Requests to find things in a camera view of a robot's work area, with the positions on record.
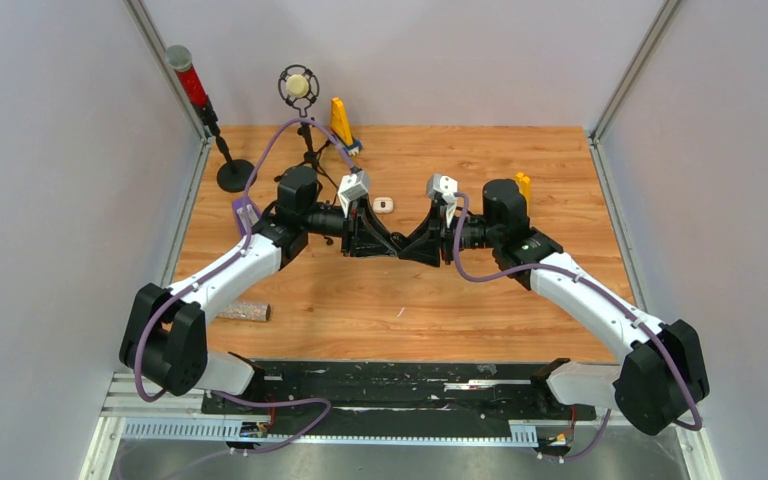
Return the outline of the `black earbud case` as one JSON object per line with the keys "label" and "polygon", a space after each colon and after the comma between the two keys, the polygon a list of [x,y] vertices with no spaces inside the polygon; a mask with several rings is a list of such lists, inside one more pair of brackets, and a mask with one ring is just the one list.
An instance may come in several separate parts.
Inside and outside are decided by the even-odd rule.
{"label": "black earbud case", "polygon": [[390,240],[397,250],[402,250],[409,245],[409,238],[401,232],[392,232],[390,234]]}

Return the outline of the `white earbud charging case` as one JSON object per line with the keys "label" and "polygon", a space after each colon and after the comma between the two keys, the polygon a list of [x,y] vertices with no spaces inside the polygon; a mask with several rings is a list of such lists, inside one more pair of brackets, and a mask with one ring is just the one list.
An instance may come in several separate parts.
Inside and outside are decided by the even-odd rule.
{"label": "white earbud charging case", "polygon": [[394,208],[395,203],[391,197],[376,197],[372,201],[372,209],[376,214],[389,214]]}

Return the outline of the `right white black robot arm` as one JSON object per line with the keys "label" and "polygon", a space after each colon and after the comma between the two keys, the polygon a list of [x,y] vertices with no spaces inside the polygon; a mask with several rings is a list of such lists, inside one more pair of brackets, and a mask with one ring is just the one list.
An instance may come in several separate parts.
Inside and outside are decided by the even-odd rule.
{"label": "right white black robot arm", "polygon": [[560,360],[531,390],[544,417],[569,405],[617,410],[640,432],[654,436],[671,425],[699,431],[699,404],[710,392],[698,332],[686,321],[664,322],[598,281],[547,234],[530,223],[528,199],[513,179],[483,188],[482,211],[453,178],[433,175],[431,210],[402,255],[431,241],[434,261],[451,263],[472,283],[510,278],[550,301],[593,334],[613,365]]}

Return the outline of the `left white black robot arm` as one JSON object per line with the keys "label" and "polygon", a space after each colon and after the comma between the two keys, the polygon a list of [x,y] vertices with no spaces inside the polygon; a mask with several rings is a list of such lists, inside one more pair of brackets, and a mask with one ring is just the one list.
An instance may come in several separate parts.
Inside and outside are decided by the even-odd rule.
{"label": "left white black robot arm", "polygon": [[148,283],[138,290],[120,362],[162,392],[221,391],[239,411],[258,411],[267,389],[255,379],[254,366],[237,355],[209,350],[207,327],[242,293],[294,260],[310,234],[346,233],[369,184],[366,172],[354,167],[338,185],[338,204],[326,205],[318,199],[320,183],[313,169],[288,169],[275,200],[237,245],[191,277],[168,287]]}

